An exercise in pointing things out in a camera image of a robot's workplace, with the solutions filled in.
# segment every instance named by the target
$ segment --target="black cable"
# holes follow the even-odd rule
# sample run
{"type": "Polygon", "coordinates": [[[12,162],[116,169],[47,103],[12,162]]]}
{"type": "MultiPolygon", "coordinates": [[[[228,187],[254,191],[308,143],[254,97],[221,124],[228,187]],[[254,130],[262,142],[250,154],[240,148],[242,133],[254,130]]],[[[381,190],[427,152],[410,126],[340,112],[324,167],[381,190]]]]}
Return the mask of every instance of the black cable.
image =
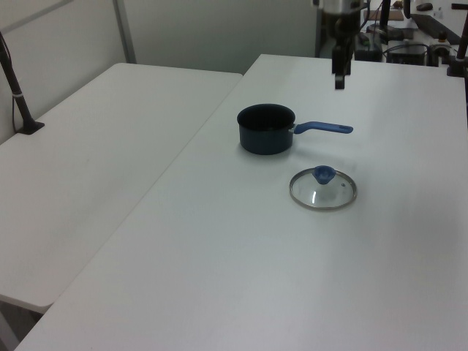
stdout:
{"type": "Polygon", "coordinates": [[[367,16],[364,19],[364,23],[361,24],[359,29],[357,31],[352,32],[352,33],[344,33],[343,31],[340,31],[339,26],[341,24],[341,18],[339,18],[335,22],[335,33],[338,34],[341,37],[354,37],[355,35],[358,35],[361,32],[362,28],[364,28],[364,26],[366,25],[367,21],[369,20],[370,15],[371,15],[371,0],[367,0],[367,16]]]}
{"type": "Polygon", "coordinates": [[[427,50],[429,49],[429,46],[426,45],[426,44],[422,44],[422,43],[419,43],[419,44],[406,44],[406,45],[397,45],[397,46],[394,46],[390,49],[387,49],[385,51],[383,51],[382,53],[389,53],[391,51],[394,51],[394,50],[398,50],[398,49],[402,49],[402,48],[408,48],[410,46],[424,46],[427,50]]]}
{"type": "Polygon", "coordinates": [[[367,0],[367,16],[366,16],[366,19],[364,20],[364,23],[359,28],[358,34],[363,30],[364,26],[366,25],[370,17],[371,17],[371,0],[367,0]]]}

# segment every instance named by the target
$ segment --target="black stand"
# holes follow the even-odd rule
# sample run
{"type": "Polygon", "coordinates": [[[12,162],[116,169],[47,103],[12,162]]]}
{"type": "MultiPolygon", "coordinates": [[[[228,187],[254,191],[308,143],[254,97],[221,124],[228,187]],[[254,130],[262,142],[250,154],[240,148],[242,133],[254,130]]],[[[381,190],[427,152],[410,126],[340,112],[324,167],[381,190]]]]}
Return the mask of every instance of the black stand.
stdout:
{"type": "Polygon", "coordinates": [[[382,13],[380,14],[379,24],[371,24],[366,30],[368,33],[379,34],[380,39],[382,39],[386,44],[391,40],[404,39],[404,33],[401,29],[388,25],[388,18],[390,17],[390,3],[390,0],[382,1],[382,13]]]}
{"type": "Polygon", "coordinates": [[[21,116],[23,117],[23,128],[18,130],[18,133],[31,135],[37,130],[44,127],[43,123],[36,122],[32,117],[28,109],[28,105],[23,96],[23,92],[21,91],[20,84],[18,83],[18,79],[16,79],[15,71],[13,71],[12,62],[10,61],[10,57],[8,56],[7,49],[4,45],[3,36],[0,33],[0,62],[1,67],[7,77],[8,84],[12,90],[13,97],[15,98],[16,105],[20,110],[21,116]]]}

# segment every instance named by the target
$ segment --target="pot lid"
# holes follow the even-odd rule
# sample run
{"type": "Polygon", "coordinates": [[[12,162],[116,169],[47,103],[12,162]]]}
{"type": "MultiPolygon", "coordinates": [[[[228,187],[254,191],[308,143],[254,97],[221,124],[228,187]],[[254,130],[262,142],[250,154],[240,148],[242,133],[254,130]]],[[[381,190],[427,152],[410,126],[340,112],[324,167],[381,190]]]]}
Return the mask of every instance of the pot lid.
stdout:
{"type": "Polygon", "coordinates": [[[290,194],[307,208],[333,210],[354,201],[358,189],[348,175],[329,166],[317,166],[292,177],[290,194]]]}

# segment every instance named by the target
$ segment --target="wall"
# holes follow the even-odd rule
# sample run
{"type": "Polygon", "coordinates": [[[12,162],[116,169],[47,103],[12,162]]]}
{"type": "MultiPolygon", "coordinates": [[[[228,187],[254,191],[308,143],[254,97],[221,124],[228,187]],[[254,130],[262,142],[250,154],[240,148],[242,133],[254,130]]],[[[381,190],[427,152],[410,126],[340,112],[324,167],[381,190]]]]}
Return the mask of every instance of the wall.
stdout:
{"type": "Polygon", "coordinates": [[[314,56],[310,0],[120,0],[136,62],[245,73],[261,53],[314,56]]]}
{"type": "MultiPolygon", "coordinates": [[[[112,0],[71,1],[4,37],[33,118],[125,62],[112,0]]],[[[15,115],[20,126],[18,109],[15,115]]],[[[1,71],[0,143],[12,134],[11,91],[1,71]]]]}

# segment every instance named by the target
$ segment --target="saucepan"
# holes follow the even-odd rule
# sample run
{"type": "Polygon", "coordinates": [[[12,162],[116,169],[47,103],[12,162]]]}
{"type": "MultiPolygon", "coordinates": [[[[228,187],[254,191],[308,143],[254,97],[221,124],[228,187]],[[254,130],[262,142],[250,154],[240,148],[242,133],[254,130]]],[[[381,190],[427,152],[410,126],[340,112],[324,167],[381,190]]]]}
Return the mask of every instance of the saucepan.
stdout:
{"type": "Polygon", "coordinates": [[[291,147],[293,135],[306,130],[349,134],[352,127],[323,122],[294,124],[291,109],[276,104],[260,104],[245,108],[237,116],[241,145],[258,155],[279,154],[291,147]]]}

